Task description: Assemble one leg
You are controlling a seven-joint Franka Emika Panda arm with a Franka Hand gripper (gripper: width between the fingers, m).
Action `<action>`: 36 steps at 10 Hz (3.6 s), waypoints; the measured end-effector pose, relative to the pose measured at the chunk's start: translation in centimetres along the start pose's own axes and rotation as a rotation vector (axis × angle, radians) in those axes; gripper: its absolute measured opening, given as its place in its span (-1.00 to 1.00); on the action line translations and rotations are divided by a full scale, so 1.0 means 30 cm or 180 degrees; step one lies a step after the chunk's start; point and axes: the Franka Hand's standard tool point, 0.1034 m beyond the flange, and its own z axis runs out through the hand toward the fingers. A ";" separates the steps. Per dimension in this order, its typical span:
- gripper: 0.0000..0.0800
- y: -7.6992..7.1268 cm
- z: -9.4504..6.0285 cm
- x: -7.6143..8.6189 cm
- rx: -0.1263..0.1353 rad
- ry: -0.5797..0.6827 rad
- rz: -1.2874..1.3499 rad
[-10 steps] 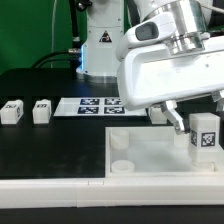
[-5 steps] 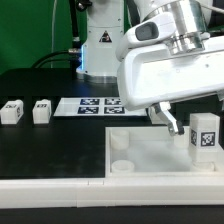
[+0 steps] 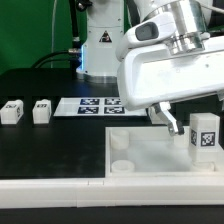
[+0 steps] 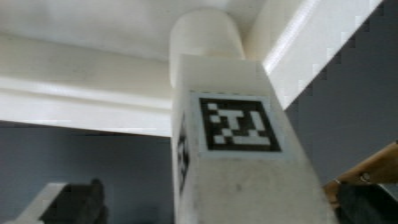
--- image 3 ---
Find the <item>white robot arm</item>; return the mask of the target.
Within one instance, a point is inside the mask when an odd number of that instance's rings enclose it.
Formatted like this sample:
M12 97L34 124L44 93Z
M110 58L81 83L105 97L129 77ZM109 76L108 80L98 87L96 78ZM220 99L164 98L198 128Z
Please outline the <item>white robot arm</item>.
M122 105L152 107L171 134L183 128L172 103L217 95L224 105L224 36L207 24L213 0L127 0L132 27L119 18L120 0L84 0L87 40L77 72L118 85Z

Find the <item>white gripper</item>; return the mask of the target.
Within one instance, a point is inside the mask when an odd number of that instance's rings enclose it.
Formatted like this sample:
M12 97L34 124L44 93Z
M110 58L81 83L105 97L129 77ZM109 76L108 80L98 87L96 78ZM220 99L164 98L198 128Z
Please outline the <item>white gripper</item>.
M224 36L206 40L202 51L173 55L165 41L176 30L173 14L165 12L129 29L116 49L122 105L138 110L154 104L171 136L183 135L184 127L169 102L218 94L224 111Z

